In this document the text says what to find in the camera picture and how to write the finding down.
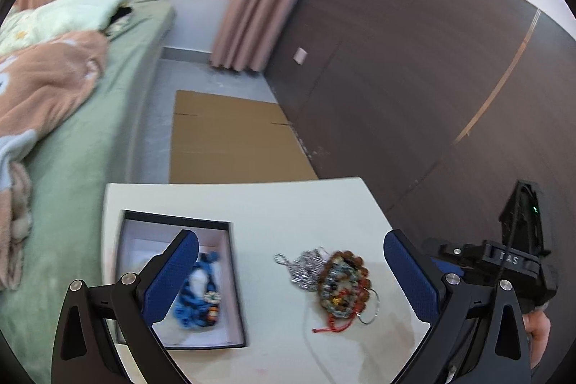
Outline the person's right hand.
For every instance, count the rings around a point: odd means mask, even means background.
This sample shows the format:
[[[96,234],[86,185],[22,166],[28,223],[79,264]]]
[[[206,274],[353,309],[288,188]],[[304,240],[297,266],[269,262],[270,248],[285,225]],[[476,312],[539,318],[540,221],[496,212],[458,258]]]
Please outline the person's right hand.
[[[531,338],[530,368],[535,369],[543,358],[551,332],[551,321],[542,310],[522,316],[526,333]]]

